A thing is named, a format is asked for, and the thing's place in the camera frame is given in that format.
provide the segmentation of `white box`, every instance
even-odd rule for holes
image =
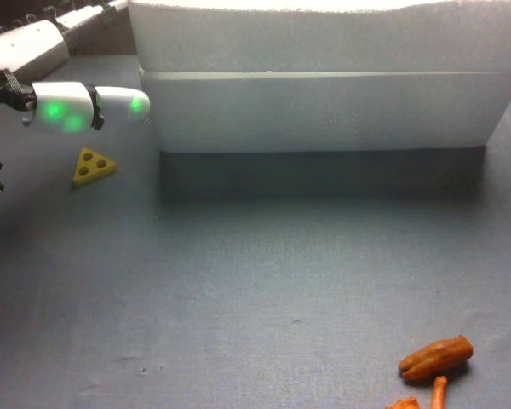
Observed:
[[[209,3],[129,4],[167,152],[477,147],[511,100],[510,0]]]

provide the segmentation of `toy chicken drumstick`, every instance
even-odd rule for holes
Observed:
[[[433,382],[433,398],[429,409],[445,409],[446,377],[436,377]]]

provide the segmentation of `dark background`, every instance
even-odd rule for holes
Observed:
[[[72,3],[80,9],[88,3],[97,4],[93,0],[0,0],[0,26],[11,28],[13,20],[19,19],[26,23],[26,15],[32,13],[39,20],[43,18],[43,8],[55,6],[60,13],[72,9]],[[136,54],[135,42],[128,19],[118,21],[107,27],[94,38],[91,43],[81,44],[78,49],[71,50],[73,55],[117,55]]]

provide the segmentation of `gray tablecloth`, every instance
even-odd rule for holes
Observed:
[[[458,334],[448,408],[511,408],[511,106],[470,153],[169,157],[150,122],[19,117],[0,107],[0,409],[428,407],[399,359]],[[119,170],[71,190],[82,146]]]

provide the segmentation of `orange toy food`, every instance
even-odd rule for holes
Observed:
[[[406,398],[398,400],[391,406],[386,406],[386,409],[420,409],[420,406],[416,398]]]
[[[436,377],[433,381],[433,398],[429,409],[445,409],[446,377]]]
[[[474,347],[462,335],[430,343],[407,356],[399,363],[402,377],[408,381],[420,381],[436,372],[445,371],[464,363],[474,354]]]

